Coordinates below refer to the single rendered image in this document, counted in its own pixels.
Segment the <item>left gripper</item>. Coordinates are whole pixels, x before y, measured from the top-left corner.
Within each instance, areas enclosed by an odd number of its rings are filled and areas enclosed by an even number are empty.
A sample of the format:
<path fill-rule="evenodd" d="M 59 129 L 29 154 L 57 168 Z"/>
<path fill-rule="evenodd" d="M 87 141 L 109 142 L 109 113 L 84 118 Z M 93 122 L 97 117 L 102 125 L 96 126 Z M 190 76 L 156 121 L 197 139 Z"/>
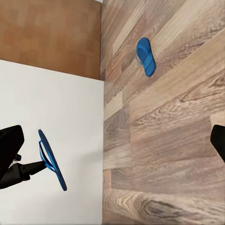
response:
<path fill-rule="evenodd" d="M 5 189 L 14 184 L 30 180 L 30 175 L 34 175 L 39 171 L 47 168 L 45 161 L 22 165 L 20 163 L 13 164 L 9 167 L 2 180 L 0 180 L 0 189 Z"/>

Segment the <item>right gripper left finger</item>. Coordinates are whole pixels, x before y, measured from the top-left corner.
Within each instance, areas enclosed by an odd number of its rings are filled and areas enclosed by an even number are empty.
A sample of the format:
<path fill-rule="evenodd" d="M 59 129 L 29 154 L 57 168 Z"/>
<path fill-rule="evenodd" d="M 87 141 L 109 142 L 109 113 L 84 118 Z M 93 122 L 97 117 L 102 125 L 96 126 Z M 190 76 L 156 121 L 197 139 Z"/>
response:
<path fill-rule="evenodd" d="M 24 135 L 21 125 L 0 130 L 0 180 L 23 144 Z"/>

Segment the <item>sandal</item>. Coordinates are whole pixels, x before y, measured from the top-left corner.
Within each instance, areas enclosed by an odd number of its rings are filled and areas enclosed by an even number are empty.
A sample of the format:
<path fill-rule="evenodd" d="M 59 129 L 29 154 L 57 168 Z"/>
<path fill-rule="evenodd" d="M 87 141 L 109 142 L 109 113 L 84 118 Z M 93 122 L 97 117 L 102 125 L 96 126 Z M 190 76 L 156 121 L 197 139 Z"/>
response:
<path fill-rule="evenodd" d="M 67 186 L 66 186 L 65 181 L 62 177 L 62 174 L 60 172 L 60 168 L 57 164 L 57 161 L 56 161 L 55 156 L 52 152 L 52 149 L 51 149 L 51 147 L 50 147 L 50 145 L 47 141 L 47 138 L 45 137 L 45 134 L 43 133 L 43 131 L 41 129 L 38 130 L 38 133 L 39 133 L 39 136 L 41 138 L 41 141 L 39 141 L 40 153 L 41 153 L 41 156 L 42 156 L 43 160 L 45 161 L 45 165 L 49 169 L 51 169 L 52 171 L 56 172 L 62 189 L 64 191 L 67 191 Z"/>
<path fill-rule="evenodd" d="M 144 66 L 146 76 L 151 77 L 156 69 L 156 64 L 152 56 L 150 42 L 146 37 L 138 42 L 136 54 L 137 58 Z"/>

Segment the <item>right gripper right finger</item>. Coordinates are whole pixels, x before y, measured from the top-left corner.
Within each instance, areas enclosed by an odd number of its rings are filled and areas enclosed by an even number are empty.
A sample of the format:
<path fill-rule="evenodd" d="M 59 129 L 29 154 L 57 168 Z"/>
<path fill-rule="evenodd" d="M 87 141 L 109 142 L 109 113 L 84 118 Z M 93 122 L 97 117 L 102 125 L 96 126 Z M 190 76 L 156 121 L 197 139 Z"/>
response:
<path fill-rule="evenodd" d="M 225 162 L 225 127 L 217 124 L 214 125 L 210 141 Z"/>

